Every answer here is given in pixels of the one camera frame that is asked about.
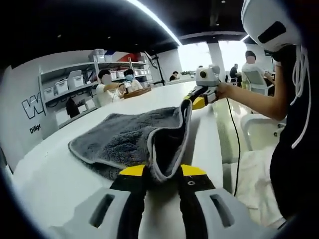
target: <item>person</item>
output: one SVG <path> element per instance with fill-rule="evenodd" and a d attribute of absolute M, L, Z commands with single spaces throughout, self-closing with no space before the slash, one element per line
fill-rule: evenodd
<path fill-rule="evenodd" d="M 249 71 L 258 71 L 263 78 L 267 78 L 266 84 L 270 86 L 271 84 L 275 84 L 274 78 L 267 73 L 265 70 L 261 69 L 257 66 L 256 63 L 256 55 L 252 51 L 246 51 L 245 53 L 246 63 L 242 67 L 242 72 Z"/>
<path fill-rule="evenodd" d="M 178 79 L 178 72 L 174 71 L 173 74 L 170 76 L 169 81 L 173 81 Z"/>
<path fill-rule="evenodd" d="M 121 99 L 124 94 L 120 89 L 120 83 L 112 82 L 109 70 L 103 69 L 99 72 L 100 83 L 96 87 L 96 94 L 100 105 L 105 106 L 114 100 Z"/>
<path fill-rule="evenodd" d="M 132 69 L 126 70 L 124 72 L 124 76 L 126 80 L 130 83 L 130 86 L 127 85 L 128 93 L 143 89 L 143 86 L 140 84 L 140 82 L 134 79 L 134 71 Z"/>
<path fill-rule="evenodd" d="M 238 86 L 241 86 L 241 82 L 242 82 L 242 79 L 241 79 L 241 73 L 240 72 L 237 72 L 237 69 L 238 69 L 238 64 L 235 64 L 230 72 L 229 72 L 229 76 L 230 78 L 237 78 L 237 83 L 238 83 Z"/>
<path fill-rule="evenodd" d="M 259 13 L 258 22 L 254 20 L 254 11 Z M 315 91 L 318 83 L 311 81 L 317 73 L 317 51 L 310 51 L 318 48 L 318 41 L 310 38 L 308 32 L 308 42 L 304 45 L 305 39 L 301 38 L 300 30 L 286 12 L 274 0 L 267 3 L 247 0 L 242 10 L 245 31 L 257 44 L 274 54 L 274 96 L 264 96 L 220 83 L 217 97 L 231 98 L 275 120 L 287 117 L 286 127 L 266 171 L 271 181 L 270 192 L 275 196 L 281 215 L 289 220 L 305 210 L 316 212 L 318 208 L 319 194 L 316 188 L 319 161 L 317 141 L 314 139 L 318 136 L 316 109 L 319 101 Z M 298 23 L 302 26 L 303 21 L 299 20 Z M 285 31 L 278 33 L 274 30 L 275 34 L 269 34 L 276 25 L 282 25 Z"/>

